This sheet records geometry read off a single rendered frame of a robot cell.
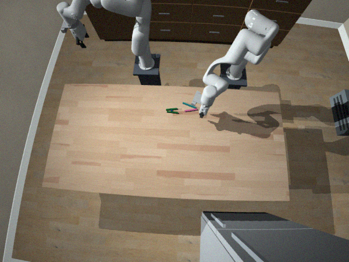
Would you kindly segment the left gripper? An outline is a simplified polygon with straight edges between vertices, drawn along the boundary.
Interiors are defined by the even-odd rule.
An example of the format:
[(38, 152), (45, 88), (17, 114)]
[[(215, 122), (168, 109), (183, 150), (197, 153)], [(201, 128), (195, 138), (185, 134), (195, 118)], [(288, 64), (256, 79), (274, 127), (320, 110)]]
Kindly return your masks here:
[(199, 115), (200, 115), (200, 118), (202, 118), (202, 116), (205, 116), (209, 110), (209, 107), (206, 107), (206, 108), (203, 108), (204, 106), (201, 105), (200, 107), (200, 111), (199, 111)]

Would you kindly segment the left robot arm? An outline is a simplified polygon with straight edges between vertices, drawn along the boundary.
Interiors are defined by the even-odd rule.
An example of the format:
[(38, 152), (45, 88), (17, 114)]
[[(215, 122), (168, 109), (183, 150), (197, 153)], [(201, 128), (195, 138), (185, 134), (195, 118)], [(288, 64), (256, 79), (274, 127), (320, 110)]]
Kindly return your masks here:
[(269, 51), (271, 41), (279, 31), (279, 25), (260, 14), (258, 10), (250, 10), (245, 17), (245, 25), (249, 29), (242, 29), (227, 54), (215, 60), (206, 71), (203, 82), (207, 85), (203, 94), (197, 91), (191, 105), (196, 103), (203, 108), (212, 106), (215, 98), (225, 92), (229, 83), (213, 73), (213, 70), (222, 63), (231, 64), (226, 75), (231, 80), (239, 80), (247, 62), (257, 65)]

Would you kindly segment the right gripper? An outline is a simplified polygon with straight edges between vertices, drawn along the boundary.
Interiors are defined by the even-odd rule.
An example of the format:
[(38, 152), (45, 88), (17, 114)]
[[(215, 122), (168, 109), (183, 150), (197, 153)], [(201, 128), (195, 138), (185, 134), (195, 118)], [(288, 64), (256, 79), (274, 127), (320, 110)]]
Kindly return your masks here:
[(82, 48), (86, 48), (86, 46), (83, 43), (83, 40), (84, 38), (89, 38), (89, 35), (87, 34), (87, 30), (84, 24), (82, 24), (82, 22), (79, 21), (79, 25), (75, 28), (70, 29), (70, 31), (72, 32), (74, 38), (76, 39), (76, 44), (80, 45)]

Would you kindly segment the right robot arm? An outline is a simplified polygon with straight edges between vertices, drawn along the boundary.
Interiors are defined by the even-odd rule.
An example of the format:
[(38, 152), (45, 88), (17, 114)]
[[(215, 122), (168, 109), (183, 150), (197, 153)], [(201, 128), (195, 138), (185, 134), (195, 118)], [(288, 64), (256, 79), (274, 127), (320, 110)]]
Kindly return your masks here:
[(67, 28), (72, 29), (79, 25), (79, 20), (82, 19), (86, 6), (90, 3), (96, 8), (104, 7), (111, 12), (136, 17), (131, 50), (134, 55), (139, 57), (139, 67), (142, 70), (152, 69), (155, 62), (151, 57), (149, 47), (151, 0), (73, 0), (71, 5), (67, 2), (61, 2), (57, 5), (57, 11), (64, 20), (61, 28), (62, 33), (66, 33)]

